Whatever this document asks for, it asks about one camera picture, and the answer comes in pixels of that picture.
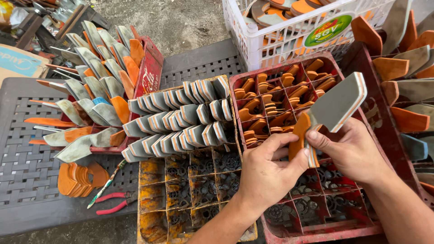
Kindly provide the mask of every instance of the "red pliers handle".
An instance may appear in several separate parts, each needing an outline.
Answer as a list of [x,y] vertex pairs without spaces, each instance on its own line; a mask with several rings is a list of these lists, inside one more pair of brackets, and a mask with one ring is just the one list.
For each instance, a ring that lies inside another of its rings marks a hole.
[[100,197],[100,198],[96,199],[95,203],[102,202],[102,201],[105,201],[105,200],[110,199],[110,198],[126,198],[126,200],[112,209],[98,210],[96,212],[96,214],[98,214],[98,215],[113,214],[113,213],[123,209],[125,206],[128,206],[130,203],[136,201],[137,196],[138,196],[138,194],[136,191],[133,194],[130,194],[130,192],[127,191],[125,193],[115,192],[115,193],[111,193],[111,194],[108,194],[106,196]]

